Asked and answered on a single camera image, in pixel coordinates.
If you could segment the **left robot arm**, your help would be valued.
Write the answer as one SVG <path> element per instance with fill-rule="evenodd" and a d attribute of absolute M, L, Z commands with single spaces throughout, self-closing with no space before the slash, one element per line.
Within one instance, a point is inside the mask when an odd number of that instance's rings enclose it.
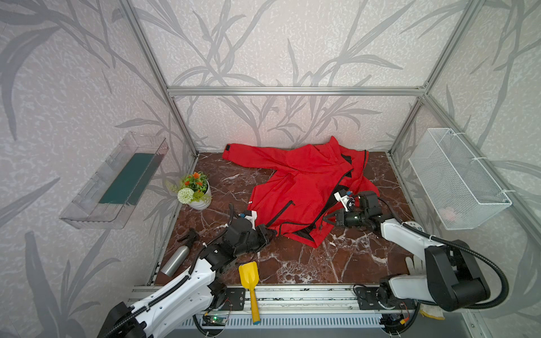
<path fill-rule="evenodd" d="M 98 336 L 166 337 L 193 315 L 219 307 L 226 289 L 219 277 L 240 256 L 260 252 L 277 234 L 265 225 L 253 225 L 247 216 L 230 220 L 179 276 L 131 306 L 121 302 L 113 307 Z"/>

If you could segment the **red jacket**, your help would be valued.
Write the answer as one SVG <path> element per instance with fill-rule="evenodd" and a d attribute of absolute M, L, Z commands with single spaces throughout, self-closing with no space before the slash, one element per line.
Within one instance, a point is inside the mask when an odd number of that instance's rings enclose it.
<path fill-rule="evenodd" d="M 273 170 L 266 183 L 253 189 L 248 210 L 256 212 L 257 225 L 313 248 L 333 229 L 323 217 L 341 207 L 336 192 L 378 191 L 364 174 L 369 152 L 348 149 L 334 137 L 293 150 L 227 144 L 223 159 Z"/>

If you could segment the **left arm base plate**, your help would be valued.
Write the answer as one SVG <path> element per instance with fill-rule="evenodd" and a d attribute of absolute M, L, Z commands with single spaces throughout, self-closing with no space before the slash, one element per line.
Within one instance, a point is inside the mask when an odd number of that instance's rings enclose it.
<path fill-rule="evenodd" d="M 243 311 L 245 309 L 246 289 L 227 287 L 212 304 L 212 311 Z"/>

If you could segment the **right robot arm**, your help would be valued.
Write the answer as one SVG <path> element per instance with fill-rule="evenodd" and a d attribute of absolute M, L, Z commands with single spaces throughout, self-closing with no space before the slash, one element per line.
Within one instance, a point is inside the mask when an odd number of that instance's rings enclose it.
<path fill-rule="evenodd" d="M 378 303 L 392 308 L 402 299 L 437 306 L 444 311 L 490 309 L 509 295 L 509 281 L 503 270 L 460 240 L 448 241 L 429 235 L 416 222 L 404 222 L 394 210 L 383 213 L 385 201 L 372 191 L 334 194 L 341 207 L 324 216 L 324 221 L 341 228 L 369 230 L 407 250 L 421 261 L 417 275 L 394 275 L 380 281 Z"/>

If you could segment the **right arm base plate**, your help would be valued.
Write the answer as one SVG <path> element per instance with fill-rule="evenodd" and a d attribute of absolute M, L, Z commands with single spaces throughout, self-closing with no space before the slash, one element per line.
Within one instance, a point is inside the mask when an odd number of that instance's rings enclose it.
<path fill-rule="evenodd" d="M 352 291 L 360 310 L 413 311 L 416 308 L 414 300 L 392 298 L 380 291 L 380 287 L 354 284 Z"/>

